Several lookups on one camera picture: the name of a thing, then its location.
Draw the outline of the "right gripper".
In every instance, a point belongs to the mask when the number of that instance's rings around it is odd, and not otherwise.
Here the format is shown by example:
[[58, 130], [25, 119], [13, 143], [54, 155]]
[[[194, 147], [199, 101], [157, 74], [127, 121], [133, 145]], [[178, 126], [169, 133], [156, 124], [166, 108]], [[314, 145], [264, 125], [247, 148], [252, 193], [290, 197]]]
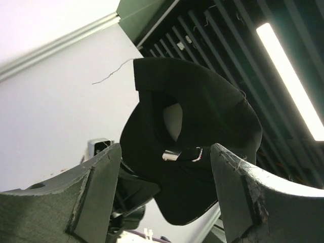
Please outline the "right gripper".
[[160, 192], [160, 187], [137, 176], [123, 161], [111, 211], [110, 228], [137, 228], [144, 217], [146, 204]]

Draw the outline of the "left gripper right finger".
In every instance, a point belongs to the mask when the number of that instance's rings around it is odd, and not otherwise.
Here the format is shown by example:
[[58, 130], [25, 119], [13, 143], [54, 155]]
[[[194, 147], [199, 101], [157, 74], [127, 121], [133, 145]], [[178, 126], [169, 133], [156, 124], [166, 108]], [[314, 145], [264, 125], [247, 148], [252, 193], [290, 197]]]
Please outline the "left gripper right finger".
[[220, 144], [211, 166], [227, 242], [323, 242], [323, 190], [255, 166]]

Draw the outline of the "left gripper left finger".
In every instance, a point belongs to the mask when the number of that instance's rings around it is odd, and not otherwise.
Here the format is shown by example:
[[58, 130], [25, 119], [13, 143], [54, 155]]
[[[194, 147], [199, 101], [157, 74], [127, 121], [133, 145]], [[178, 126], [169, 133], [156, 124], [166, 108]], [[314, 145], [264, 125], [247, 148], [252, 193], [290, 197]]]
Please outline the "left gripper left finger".
[[122, 150], [115, 143], [46, 181], [1, 193], [1, 242], [105, 242]]

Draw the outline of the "black baseball cap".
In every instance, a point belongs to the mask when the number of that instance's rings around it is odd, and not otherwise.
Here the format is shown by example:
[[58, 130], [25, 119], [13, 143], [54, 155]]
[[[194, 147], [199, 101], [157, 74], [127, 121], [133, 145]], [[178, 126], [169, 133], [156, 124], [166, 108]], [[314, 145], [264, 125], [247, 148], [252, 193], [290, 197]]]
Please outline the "black baseball cap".
[[255, 164], [261, 124], [242, 92], [208, 68], [156, 57], [133, 67], [139, 103], [120, 137], [123, 161], [160, 187], [154, 199], [167, 222], [189, 224], [218, 200], [211, 146]]

